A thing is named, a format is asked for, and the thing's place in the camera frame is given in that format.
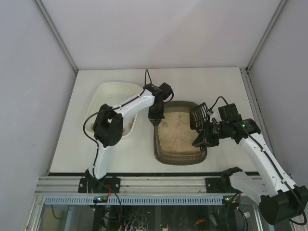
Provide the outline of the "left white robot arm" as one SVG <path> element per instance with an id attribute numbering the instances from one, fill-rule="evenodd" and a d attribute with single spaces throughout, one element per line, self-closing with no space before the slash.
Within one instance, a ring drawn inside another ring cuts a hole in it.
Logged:
<path id="1" fill-rule="evenodd" d="M 85 178 L 91 185 L 101 184 L 106 176 L 111 148 L 122 139 L 124 122 L 148 108 L 150 122 L 153 126 L 158 125 L 164 118 L 164 103 L 169 97 L 174 97 L 169 84 L 164 82 L 158 87 L 149 83 L 140 93 L 116 106 L 103 104 L 98 112 L 85 120 L 83 132 L 97 146 L 93 164 L 85 172 Z"/>

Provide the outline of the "black slotted litter scoop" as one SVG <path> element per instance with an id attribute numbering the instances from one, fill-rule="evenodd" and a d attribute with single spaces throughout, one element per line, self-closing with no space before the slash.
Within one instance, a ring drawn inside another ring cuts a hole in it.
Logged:
<path id="1" fill-rule="evenodd" d="M 208 107 L 206 103 L 201 103 L 200 105 L 192 108 L 189 112 L 190 115 L 190 129 L 195 130 L 198 134 L 201 130 L 201 125 L 208 120 L 208 115 L 206 114 Z M 198 147 L 201 151 L 207 152 L 207 147 Z"/>

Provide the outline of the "brown translucent litter box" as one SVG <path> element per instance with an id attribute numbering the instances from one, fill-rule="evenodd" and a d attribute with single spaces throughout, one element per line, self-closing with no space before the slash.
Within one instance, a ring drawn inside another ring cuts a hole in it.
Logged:
<path id="1" fill-rule="evenodd" d="M 164 105 L 164 118 L 154 127 L 154 156 L 167 165 L 185 166 L 203 162 L 207 152 L 192 146 L 198 133 L 190 129 L 189 112 L 197 104 L 189 101 L 171 101 Z"/>

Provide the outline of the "white plastic tray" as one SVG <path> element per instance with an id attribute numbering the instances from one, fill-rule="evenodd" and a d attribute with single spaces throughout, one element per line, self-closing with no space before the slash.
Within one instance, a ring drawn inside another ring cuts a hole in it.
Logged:
<path id="1" fill-rule="evenodd" d="M 140 93 L 141 90 L 142 88 L 140 86 L 132 83 L 112 81 L 102 83 L 98 86 L 96 92 L 94 93 L 85 118 L 87 119 L 90 115 L 98 112 L 103 104 L 106 103 L 109 106 L 118 105 L 125 100 L 128 100 L 129 98 L 135 96 L 137 93 Z M 137 115 L 138 113 L 134 116 L 131 116 L 124 122 L 122 138 L 126 138 L 132 133 L 137 119 Z M 87 133 L 92 138 L 94 138 L 93 125 L 95 119 L 96 116 L 92 117 L 85 126 Z"/>

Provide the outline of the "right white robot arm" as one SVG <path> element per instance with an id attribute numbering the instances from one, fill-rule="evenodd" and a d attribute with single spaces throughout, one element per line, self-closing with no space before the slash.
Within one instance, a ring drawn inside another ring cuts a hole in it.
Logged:
<path id="1" fill-rule="evenodd" d="M 270 225 L 288 220 L 305 226 L 308 222 L 305 213 L 307 187 L 298 186 L 286 174 L 253 119 L 242 119 L 233 103 L 219 107 L 218 112 L 220 122 L 211 117 L 213 111 L 205 103 L 190 110 L 190 128 L 198 132 L 192 145 L 207 149 L 218 146 L 221 139 L 231 138 L 246 152 L 263 180 L 259 183 L 239 167 L 232 167 L 221 173 L 224 187 L 248 196 Z"/>

